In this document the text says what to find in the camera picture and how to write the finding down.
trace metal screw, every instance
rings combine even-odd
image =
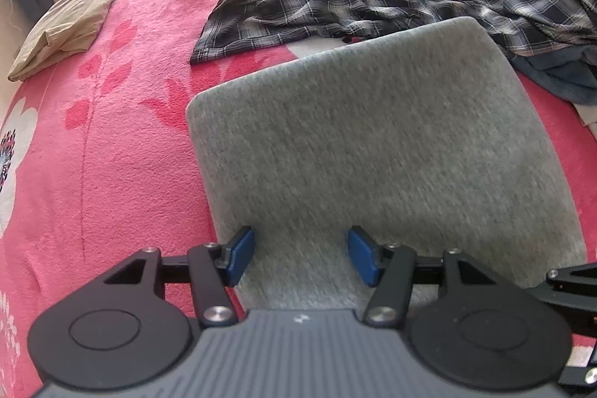
[[[232,317],[232,310],[223,305],[215,305],[203,312],[203,317],[210,322],[224,322]]]
[[[374,307],[367,313],[367,318],[372,322],[391,322],[398,317],[392,307]]]
[[[597,367],[592,367],[587,371],[586,375],[584,375],[584,382],[586,384],[597,383]]]

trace white cable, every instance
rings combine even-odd
[[[13,18],[13,12],[14,12],[14,5],[13,5],[13,0],[10,0],[10,14],[8,16],[8,23],[15,29],[18,29],[19,31],[23,32],[23,30],[21,28],[19,28],[19,26],[15,26],[13,24],[12,18]]]

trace wall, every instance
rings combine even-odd
[[[13,64],[16,51],[32,27],[19,6],[16,5],[16,0],[13,2],[15,4],[11,16],[10,0],[0,0],[0,124],[4,120],[8,104],[19,86],[18,83],[7,80],[8,70]]]

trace pink bedspread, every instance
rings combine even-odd
[[[216,238],[184,109],[195,93],[296,57],[280,46],[191,67],[217,1],[115,0],[89,52],[17,92],[0,135],[0,385],[8,397],[40,386],[26,335],[41,311],[139,248],[184,254]],[[570,105],[522,83],[595,259],[597,142]],[[169,289],[168,299],[191,313],[185,290]]]

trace flower pattern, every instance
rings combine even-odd
[[[13,214],[17,168],[29,150],[37,125],[37,110],[24,108],[22,98],[14,104],[0,131],[0,239]]]
[[[137,31],[138,28],[132,20],[122,21],[112,33],[106,58],[114,51],[125,48],[130,42],[134,41]],[[90,121],[93,119],[94,107],[97,101],[119,88],[131,74],[132,61],[129,60],[110,72],[100,84],[104,62],[104,57],[97,53],[79,66],[78,78],[92,78],[94,80],[92,97],[91,100],[89,98],[77,100],[66,109],[65,128],[67,130],[70,131],[82,126],[89,128],[88,122],[91,123]]]
[[[17,339],[17,326],[6,293],[0,291],[0,390],[4,396],[12,396],[16,379],[14,369],[21,355],[21,345]]]

